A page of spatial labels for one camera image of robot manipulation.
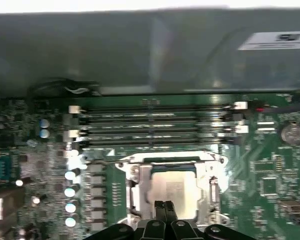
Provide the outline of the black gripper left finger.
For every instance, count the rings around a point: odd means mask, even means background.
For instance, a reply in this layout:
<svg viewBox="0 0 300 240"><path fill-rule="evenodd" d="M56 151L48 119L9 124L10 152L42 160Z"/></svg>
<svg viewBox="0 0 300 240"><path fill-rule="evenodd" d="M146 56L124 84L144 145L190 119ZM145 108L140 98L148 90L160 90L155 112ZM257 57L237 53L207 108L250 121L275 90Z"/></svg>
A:
<svg viewBox="0 0 300 240"><path fill-rule="evenodd" d="M140 222L133 229L124 223L117 223L85 238L85 240L164 240L166 238L167 214L165 203L155 201L154 219Z"/></svg>

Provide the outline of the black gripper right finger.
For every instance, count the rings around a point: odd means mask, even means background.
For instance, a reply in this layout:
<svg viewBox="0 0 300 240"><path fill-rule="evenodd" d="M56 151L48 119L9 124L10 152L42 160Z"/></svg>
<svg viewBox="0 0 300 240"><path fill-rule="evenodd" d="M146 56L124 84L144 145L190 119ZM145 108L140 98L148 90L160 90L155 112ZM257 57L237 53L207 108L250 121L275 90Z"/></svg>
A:
<svg viewBox="0 0 300 240"><path fill-rule="evenodd" d="M220 224L199 230L186 220L179 220L172 201L165 202L166 240L242 240L243 234Z"/></svg>

